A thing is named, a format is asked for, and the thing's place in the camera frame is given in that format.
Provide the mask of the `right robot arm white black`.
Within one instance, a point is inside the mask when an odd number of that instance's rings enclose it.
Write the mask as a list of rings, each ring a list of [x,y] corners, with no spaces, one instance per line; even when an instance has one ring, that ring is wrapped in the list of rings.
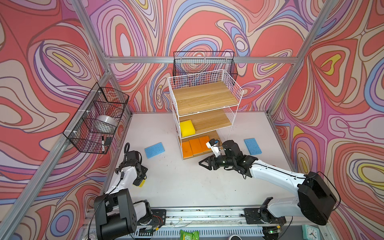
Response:
[[[213,155],[203,159],[199,165],[209,171],[224,168],[235,171],[245,180],[256,178],[267,181],[293,194],[293,197],[274,199],[269,197],[259,208],[263,222],[282,217],[305,217],[312,223],[325,226],[340,204],[339,193],[333,193],[335,186],[321,172],[295,173],[267,164],[257,157],[245,155],[237,143],[228,140],[223,143],[211,139],[207,147]]]

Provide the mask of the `yellow sponge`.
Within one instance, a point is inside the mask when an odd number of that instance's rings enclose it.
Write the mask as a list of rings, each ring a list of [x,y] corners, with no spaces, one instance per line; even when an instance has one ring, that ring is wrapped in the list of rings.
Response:
[[[182,138],[186,138],[196,134],[195,127],[191,120],[180,122],[180,130]]]
[[[139,188],[142,188],[146,180],[142,180],[139,184]]]

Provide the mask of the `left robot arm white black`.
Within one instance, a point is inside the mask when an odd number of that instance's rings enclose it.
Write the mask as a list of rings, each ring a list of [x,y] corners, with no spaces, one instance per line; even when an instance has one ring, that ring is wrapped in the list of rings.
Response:
[[[118,179],[113,186],[94,202],[97,240],[114,240],[133,234],[139,224],[151,222],[153,214],[147,200],[133,202],[129,187],[139,187],[147,178],[148,168],[142,165],[142,155],[124,147],[122,162],[115,169]]]

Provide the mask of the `orange sponge with pale back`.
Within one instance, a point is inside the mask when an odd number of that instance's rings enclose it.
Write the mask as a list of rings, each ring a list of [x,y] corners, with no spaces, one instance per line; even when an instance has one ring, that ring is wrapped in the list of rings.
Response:
[[[194,156],[192,147],[189,141],[182,142],[183,159],[192,158]]]

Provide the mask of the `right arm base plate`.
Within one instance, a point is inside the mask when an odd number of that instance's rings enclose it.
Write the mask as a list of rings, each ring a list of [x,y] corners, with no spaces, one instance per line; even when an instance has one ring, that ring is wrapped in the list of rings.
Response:
[[[260,210],[259,208],[245,208],[244,213],[240,214],[246,219],[248,225],[257,224],[277,224],[284,225],[287,223],[285,217],[274,217],[267,209]]]

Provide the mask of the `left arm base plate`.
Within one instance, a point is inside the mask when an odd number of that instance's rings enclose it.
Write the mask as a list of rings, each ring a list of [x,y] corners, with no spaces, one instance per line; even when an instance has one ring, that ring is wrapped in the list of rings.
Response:
[[[138,226],[151,226],[157,228],[165,225],[167,210],[155,209],[151,214],[146,214],[144,217],[138,220]]]

